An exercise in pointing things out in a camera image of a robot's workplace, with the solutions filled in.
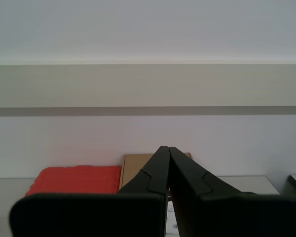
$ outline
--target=white table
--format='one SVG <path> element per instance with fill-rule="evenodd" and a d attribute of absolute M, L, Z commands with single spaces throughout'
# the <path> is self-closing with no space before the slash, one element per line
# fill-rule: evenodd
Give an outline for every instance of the white table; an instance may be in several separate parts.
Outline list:
<path fill-rule="evenodd" d="M 220 177 L 225 182 L 244 192 L 278 194 L 264 176 Z M 22 198 L 35 179 L 0 179 L 0 237 L 11 237 L 8 215 L 12 205 Z"/>

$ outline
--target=white ceiling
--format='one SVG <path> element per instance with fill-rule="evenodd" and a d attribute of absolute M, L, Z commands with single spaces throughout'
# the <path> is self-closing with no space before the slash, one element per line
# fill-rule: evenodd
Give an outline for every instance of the white ceiling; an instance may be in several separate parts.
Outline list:
<path fill-rule="evenodd" d="M 296 0 L 0 0 L 0 62 L 296 60 Z"/>

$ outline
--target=wall molding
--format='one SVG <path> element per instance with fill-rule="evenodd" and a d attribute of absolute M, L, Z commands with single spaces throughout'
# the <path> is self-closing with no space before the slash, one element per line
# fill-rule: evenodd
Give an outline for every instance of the wall molding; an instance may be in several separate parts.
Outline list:
<path fill-rule="evenodd" d="M 296 63 L 0 65 L 0 108 L 296 106 Z"/>

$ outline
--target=red textured mat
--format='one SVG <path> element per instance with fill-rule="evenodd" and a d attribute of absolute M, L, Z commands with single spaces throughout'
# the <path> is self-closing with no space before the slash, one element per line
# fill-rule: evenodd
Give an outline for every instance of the red textured mat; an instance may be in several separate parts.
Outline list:
<path fill-rule="evenodd" d="M 120 166 L 49 167 L 41 171 L 25 196 L 36 193 L 115 194 Z"/>

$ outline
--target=brown cardboard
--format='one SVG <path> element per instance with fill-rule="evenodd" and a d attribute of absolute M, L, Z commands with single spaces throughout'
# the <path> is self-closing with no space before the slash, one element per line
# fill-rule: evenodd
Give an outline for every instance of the brown cardboard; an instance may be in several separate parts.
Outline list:
<path fill-rule="evenodd" d="M 148 162 L 153 154 L 132 154 L 125 155 L 124 162 L 122 166 L 122 172 L 120 175 L 119 188 L 121 189 L 125 184 L 127 184 L 135 175 L 140 171 L 140 169 Z"/>

